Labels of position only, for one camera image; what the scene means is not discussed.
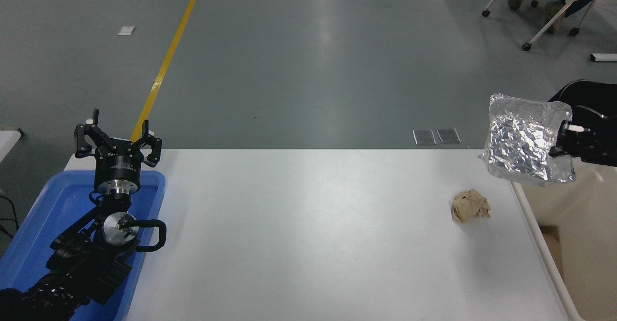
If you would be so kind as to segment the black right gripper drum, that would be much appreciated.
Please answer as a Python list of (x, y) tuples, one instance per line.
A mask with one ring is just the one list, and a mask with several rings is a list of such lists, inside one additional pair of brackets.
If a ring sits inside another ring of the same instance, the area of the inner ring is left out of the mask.
[(616, 125), (595, 125), (589, 130), (580, 160), (586, 163), (617, 167)]

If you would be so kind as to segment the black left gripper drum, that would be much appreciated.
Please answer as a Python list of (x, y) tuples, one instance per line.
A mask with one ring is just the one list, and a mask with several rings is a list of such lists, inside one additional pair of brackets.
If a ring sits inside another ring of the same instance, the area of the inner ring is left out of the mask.
[(111, 146), (99, 145), (95, 148), (95, 183), (112, 180), (125, 180), (132, 183), (141, 182), (141, 170), (144, 156), (140, 150), (132, 147), (128, 141), (112, 143)]

